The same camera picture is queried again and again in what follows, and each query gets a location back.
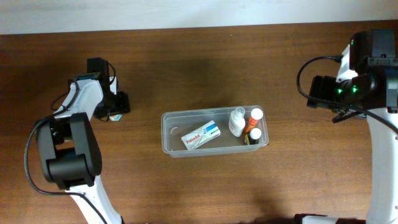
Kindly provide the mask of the orange tube white cap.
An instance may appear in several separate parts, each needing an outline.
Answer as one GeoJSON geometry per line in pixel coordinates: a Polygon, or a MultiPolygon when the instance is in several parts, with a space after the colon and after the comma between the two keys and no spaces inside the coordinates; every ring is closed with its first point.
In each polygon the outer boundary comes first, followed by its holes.
{"type": "Polygon", "coordinates": [[[256,125],[259,122],[259,120],[262,119],[263,115],[264,115],[264,113],[263,113],[263,111],[261,109],[254,108],[251,111],[251,114],[250,114],[250,117],[249,117],[248,121],[246,122],[246,125],[245,125],[245,128],[244,128],[244,132],[248,133],[248,132],[252,131],[256,127],[256,125]]]}

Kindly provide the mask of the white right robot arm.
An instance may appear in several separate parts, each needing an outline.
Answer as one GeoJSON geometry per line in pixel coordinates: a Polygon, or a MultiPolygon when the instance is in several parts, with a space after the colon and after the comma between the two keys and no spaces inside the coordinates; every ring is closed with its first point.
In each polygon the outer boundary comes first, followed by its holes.
{"type": "Polygon", "coordinates": [[[315,76],[307,105],[337,113],[333,123],[366,118],[372,144],[371,204],[363,223],[397,223],[397,55],[391,30],[352,35],[331,60],[336,77],[315,76]]]}

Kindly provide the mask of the dark bottle white cap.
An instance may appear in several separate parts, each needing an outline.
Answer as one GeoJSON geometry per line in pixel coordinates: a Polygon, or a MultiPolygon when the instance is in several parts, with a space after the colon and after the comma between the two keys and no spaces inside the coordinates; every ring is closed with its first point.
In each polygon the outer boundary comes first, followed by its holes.
{"type": "Polygon", "coordinates": [[[245,145],[257,144],[261,136],[262,136],[262,131],[259,128],[254,128],[250,132],[246,133],[244,137],[244,144],[245,145]]]}

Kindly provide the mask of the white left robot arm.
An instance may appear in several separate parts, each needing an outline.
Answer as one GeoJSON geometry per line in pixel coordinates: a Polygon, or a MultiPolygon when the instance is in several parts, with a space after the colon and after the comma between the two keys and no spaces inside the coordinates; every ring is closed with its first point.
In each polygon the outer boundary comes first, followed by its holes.
{"type": "Polygon", "coordinates": [[[88,223],[123,223],[101,181],[102,155],[90,120],[117,121],[130,112],[128,95],[118,89],[115,68],[89,58],[86,73],[68,81],[68,93],[53,114],[38,120],[35,138],[43,175],[69,196],[88,223]]]}

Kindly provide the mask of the white plastic bottle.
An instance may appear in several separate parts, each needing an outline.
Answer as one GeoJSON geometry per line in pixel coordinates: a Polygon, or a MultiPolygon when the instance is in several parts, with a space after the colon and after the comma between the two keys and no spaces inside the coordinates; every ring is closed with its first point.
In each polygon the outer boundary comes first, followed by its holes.
{"type": "Polygon", "coordinates": [[[243,129],[246,125],[244,115],[245,109],[241,106],[235,108],[229,117],[229,130],[231,133],[236,136],[240,137],[243,133],[243,129]]]}

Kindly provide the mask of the white Panadol medicine box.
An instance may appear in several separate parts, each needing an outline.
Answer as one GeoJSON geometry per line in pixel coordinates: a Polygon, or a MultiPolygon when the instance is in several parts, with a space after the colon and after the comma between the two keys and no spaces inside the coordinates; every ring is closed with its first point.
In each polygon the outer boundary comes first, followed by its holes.
{"type": "Polygon", "coordinates": [[[221,131],[218,125],[211,120],[196,130],[182,136],[181,140],[187,150],[194,150],[220,135],[221,131]]]}

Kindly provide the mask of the small jar gold lid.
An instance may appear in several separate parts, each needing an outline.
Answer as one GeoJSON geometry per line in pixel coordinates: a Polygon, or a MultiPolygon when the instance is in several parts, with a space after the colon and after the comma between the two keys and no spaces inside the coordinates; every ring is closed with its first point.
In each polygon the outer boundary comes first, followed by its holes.
{"type": "Polygon", "coordinates": [[[111,121],[119,121],[121,118],[122,118],[122,114],[115,114],[115,115],[111,115],[111,116],[109,117],[109,119],[110,119],[111,121]]]}

